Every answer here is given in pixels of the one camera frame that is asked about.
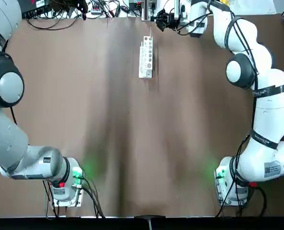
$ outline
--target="label sticker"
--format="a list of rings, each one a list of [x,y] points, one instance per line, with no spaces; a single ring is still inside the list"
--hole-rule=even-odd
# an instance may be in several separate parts
[[[41,6],[44,6],[45,5],[45,0],[39,0],[36,2],[36,7],[39,8]]]
[[[54,188],[54,195],[64,195],[65,194],[65,188]]]
[[[281,172],[281,165],[279,161],[272,161],[264,163],[264,177],[279,175]]]
[[[50,157],[44,157],[43,158],[43,163],[50,163]]]

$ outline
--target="electronic equipment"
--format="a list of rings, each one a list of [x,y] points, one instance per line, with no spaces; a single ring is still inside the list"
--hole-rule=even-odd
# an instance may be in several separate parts
[[[50,0],[18,0],[21,7],[22,18],[33,18],[50,12]]]

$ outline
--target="green led light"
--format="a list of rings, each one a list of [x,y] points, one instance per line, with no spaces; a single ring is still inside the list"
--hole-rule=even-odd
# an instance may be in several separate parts
[[[73,167],[74,185],[82,184],[83,171],[80,167]]]
[[[226,172],[226,167],[225,166],[219,166],[216,170],[217,175],[219,177],[224,177],[225,176],[225,172]]]

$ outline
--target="white cylinder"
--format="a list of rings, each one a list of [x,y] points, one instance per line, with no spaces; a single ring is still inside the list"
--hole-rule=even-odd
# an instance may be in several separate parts
[[[0,109],[0,165],[8,169],[19,163],[27,148],[27,135]]]

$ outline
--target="wire bundle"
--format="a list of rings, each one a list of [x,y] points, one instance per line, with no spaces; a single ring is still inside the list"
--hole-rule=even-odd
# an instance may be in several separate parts
[[[86,187],[82,186],[82,189],[90,196],[90,198],[92,199],[93,202],[93,207],[94,207],[94,212],[95,212],[95,216],[96,218],[98,218],[99,216],[101,216],[101,218],[105,218],[103,212],[102,212],[102,207],[99,203],[99,199],[98,199],[98,191],[97,188],[95,186],[95,183],[93,180],[91,180],[94,189],[92,189],[89,181],[86,178],[82,178],[86,184],[88,185],[89,189],[87,189]]]

